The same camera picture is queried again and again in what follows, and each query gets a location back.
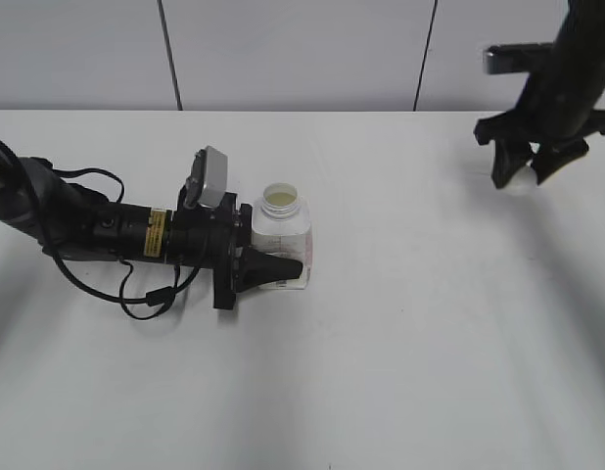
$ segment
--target table surface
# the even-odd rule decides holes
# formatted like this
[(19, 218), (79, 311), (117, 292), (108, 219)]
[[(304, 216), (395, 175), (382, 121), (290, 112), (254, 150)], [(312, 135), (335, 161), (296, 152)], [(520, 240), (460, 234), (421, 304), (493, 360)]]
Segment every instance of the table surface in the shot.
[(0, 112), (18, 155), (145, 206), (213, 145), (242, 201), (299, 188), (315, 249), (305, 291), (225, 314), (206, 271), (142, 323), (0, 224), (0, 469), (605, 469), (605, 138), (512, 198), (479, 116)]

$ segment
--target black cable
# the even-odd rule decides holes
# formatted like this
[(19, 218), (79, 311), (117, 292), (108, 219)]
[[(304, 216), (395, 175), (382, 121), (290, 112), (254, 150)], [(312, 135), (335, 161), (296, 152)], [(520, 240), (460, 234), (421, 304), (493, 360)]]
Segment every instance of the black cable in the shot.
[(125, 259), (121, 258), (119, 262), (125, 266), (128, 266), (128, 273), (124, 276), (124, 279), (122, 279), (122, 282), (119, 285), (119, 305), (122, 307), (122, 310), (124, 310), (124, 313), (130, 316), (133, 320), (146, 321), (163, 315), (172, 307), (172, 304), (174, 304), (174, 300), (176, 299), (178, 280), (181, 276), (181, 267), (178, 264), (174, 266), (174, 285), (172, 286), (172, 294), (168, 296), (167, 300), (154, 313), (148, 316), (137, 316), (128, 309), (128, 305), (124, 301), (124, 288), (126, 287), (126, 282), (133, 273), (134, 268), (133, 265)]
[(424, 68), (427, 65), (429, 57), (429, 46), (431, 45), (431, 36), (433, 35), (433, 24), (436, 21), (438, 12), (439, 0), (433, 2), (433, 12), (431, 13), (431, 22), (429, 23), (429, 33), (427, 34), (427, 42), (424, 46), (424, 55), (422, 56), (422, 66), (420, 67), (420, 76), (418, 77), (418, 88), (416, 88), (416, 97), (413, 99), (413, 111), (418, 111), (418, 100), (420, 99), (420, 90), (422, 89), (422, 79), (424, 78)]
[[(104, 292), (98, 291), (98, 290), (88, 286), (87, 284), (83, 283), (80, 279), (78, 279), (76, 276), (74, 276), (71, 273), (71, 271), (68, 269), (68, 267), (64, 263), (63, 259), (61, 258), (61, 255), (59, 254), (59, 250), (57, 249), (57, 246), (55, 245), (55, 243), (52, 239), (52, 236), (50, 235), (50, 231), (48, 230), (48, 226), (46, 225), (46, 219), (45, 219), (44, 213), (41, 210), (41, 205), (39, 203), (39, 199), (37, 198), (37, 194), (35, 193), (34, 187), (32, 185), (32, 181), (30, 180), (28, 173), (26, 172), (24, 166), (22, 165), (22, 162), (20, 161), (18, 156), (16, 156), (16, 154), (14, 154), (13, 151), (1, 140), (0, 140), (0, 151), (9, 160), (9, 162), (11, 163), (15, 172), (18, 174), (18, 176), (20, 177), (20, 180), (23, 183), (23, 188), (24, 188), (26, 194), (28, 195), (28, 198), (30, 199), (30, 206), (31, 206), (32, 212), (33, 212), (35, 218), (37, 219), (37, 223), (39, 224), (39, 230), (41, 232), (43, 244), (44, 244), (44, 247), (46, 248), (46, 251), (48, 252), (50, 257), (53, 259), (53, 261), (55, 262), (55, 264), (57, 265), (57, 267), (59, 268), (61, 273), (69, 280), (69, 282), (71, 282), (72, 285), (74, 285), (74, 287), (89, 294), (90, 296), (93, 296), (97, 299), (101, 299), (106, 302), (110, 302), (112, 304), (120, 304), (120, 305), (124, 304), (126, 306), (147, 304), (148, 298), (146, 298), (146, 297), (137, 298), (137, 299), (121, 299), (120, 297), (105, 294)], [(201, 258), (200, 264), (202, 264), (202, 262), (203, 262), (205, 253), (206, 253), (206, 248), (203, 252), (203, 256)], [(190, 274), (188, 279), (186, 279), (186, 281), (181, 286), (183, 289), (186, 289), (189, 286), (189, 284), (191, 283), (191, 281), (189, 283), (187, 282), (190, 279), (190, 277), (192, 278), (192, 280), (196, 278), (196, 275), (198, 274), (198, 272), (195, 272), (195, 271), (197, 271), (197, 270), (200, 270), (200, 266), (197, 266), (194, 268), (194, 270), (192, 271), (192, 273)]]
[(91, 174), (91, 173), (102, 174), (103, 176), (107, 176), (108, 178), (112, 179), (113, 181), (116, 181), (117, 183), (119, 183), (119, 196), (117, 196), (116, 202), (121, 203), (122, 199), (124, 199), (124, 183), (119, 178), (119, 176), (114, 175), (110, 171), (106, 171), (105, 169), (102, 169), (102, 168), (84, 168), (84, 169), (77, 169), (77, 170), (73, 170), (73, 171), (65, 171), (62, 169), (52, 168), (52, 170), (54, 171), (54, 173), (57, 176), (64, 178), (64, 179), (77, 178), (79, 176), (83, 176), (85, 174)]
[(159, 18), (162, 22), (163, 42), (165, 43), (167, 64), (169, 65), (169, 73), (172, 76), (172, 87), (174, 88), (174, 98), (176, 99), (176, 110), (183, 111), (183, 102), (181, 101), (181, 91), (178, 87), (178, 78), (176, 77), (176, 67), (174, 66), (174, 56), (172, 56), (172, 46), (169, 42), (169, 32), (167, 31), (167, 20), (165, 19), (163, 0), (157, 0), (157, 6), (159, 8)]

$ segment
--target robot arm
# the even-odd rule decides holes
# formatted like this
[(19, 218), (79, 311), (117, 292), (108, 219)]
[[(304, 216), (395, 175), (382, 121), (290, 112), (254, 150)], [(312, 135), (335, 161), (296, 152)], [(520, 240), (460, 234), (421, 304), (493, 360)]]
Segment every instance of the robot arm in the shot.
[[(0, 220), (36, 239), (61, 272), (77, 288), (99, 299), (126, 305), (168, 309), (177, 293), (187, 288), (201, 267), (213, 270), (213, 306), (231, 309), (236, 295), (263, 283), (296, 279), (303, 266), (251, 248), (253, 208), (237, 208), (237, 195), (226, 192), (226, 156), (213, 147), (196, 155), (192, 172), (178, 196), (175, 211), (110, 202), (106, 196), (66, 177), (99, 172), (98, 168), (58, 171), (50, 162), (19, 158), (0, 141)], [(129, 260), (193, 268), (178, 286), (150, 292), (142, 299), (125, 299), (99, 292), (78, 280), (64, 260)]]
[(571, 2), (553, 44), (494, 46), (486, 61), (489, 73), (530, 73), (515, 108), (475, 128), (480, 145), (495, 143), (496, 188), (526, 165), (541, 184), (588, 152), (585, 137), (605, 135), (605, 111), (593, 109), (605, 90), (605, 0)]

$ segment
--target plastic bottle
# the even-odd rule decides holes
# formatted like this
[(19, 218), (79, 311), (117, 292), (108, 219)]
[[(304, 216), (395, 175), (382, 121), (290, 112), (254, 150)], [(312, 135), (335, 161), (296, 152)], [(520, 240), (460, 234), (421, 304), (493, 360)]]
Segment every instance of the plastic bottle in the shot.
[(304, 289), (311, 274), (313, 243), (306, 201), (294, 186), (275, 183), (263, 191), (253, 211), (253, 246), (260, 252), (297, 259), (303, 264), (299, 279), (278, 281), (260, 289)]

